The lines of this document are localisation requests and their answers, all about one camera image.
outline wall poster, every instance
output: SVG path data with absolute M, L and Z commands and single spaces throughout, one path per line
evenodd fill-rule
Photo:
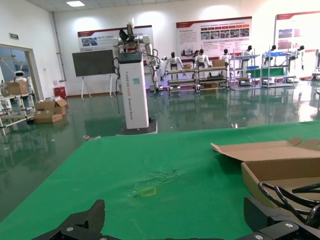
M 275 19 L 274 44 L 279 51 L 294 51 L 301 45 L 305 48 L 304 70 L 296 66 L 299 76 L 311 77 L 316 64 L 315 51 L 319 49 L 320 32 L 317 31 L 320 11 L 279 14 Z
M 177 22 L 178 56 L 190 61 L 196 50 L 203 49 L 210 59 L 229 49 L 242 53 L 251 44 L 252 17 Z
M 90 51 L 102 51 L 102 50 L 112 50 L 112 39 L 119 38 L 119 31 L 123 29 L 127 32 L 126 27 L 112 28 L 112 29 L 101 29 L 101 30 L 91 30 L 91 31 L 81 31 L 78 32 L 78 41 L 81 52 Z M 147 35 L 150 37 L 150 42 L 154 45 L 154 37 L 152 25 L 147 26 L 136 26 L 133 29 L 133 34 L 135 36 Z

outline black monitor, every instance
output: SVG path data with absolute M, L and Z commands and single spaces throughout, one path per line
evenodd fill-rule
M 77 52 L 72 57 L 77 77 L 115 73 L 112 50 Z

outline ceiling light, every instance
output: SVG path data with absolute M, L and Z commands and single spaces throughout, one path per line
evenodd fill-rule
M 85 6 L 81 1 L 68 1 L 66 2 L 66 4 L 70 5 L 73 8 Z

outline shiny floor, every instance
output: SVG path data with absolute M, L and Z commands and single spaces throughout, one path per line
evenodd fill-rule
M 157 118 L 159 133 L 315 121 L 320 119 L 318 87 L 300 82 L 296 89 L 218 90 L 200 96 L 161 92 L 148 98 L 149 116 Z M 84 135 L 116 134 L 125 120 L 121 96 L 118 100 L 120 114 L 115 97 L 69 98 L 62 121 L 21 123 L 0 137 L 0 221 L 85 142 Z

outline exit sign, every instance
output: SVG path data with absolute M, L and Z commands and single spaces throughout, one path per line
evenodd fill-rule
M 19 36 L 17 34 L 9 33 L 11 39 L 19 40 Z

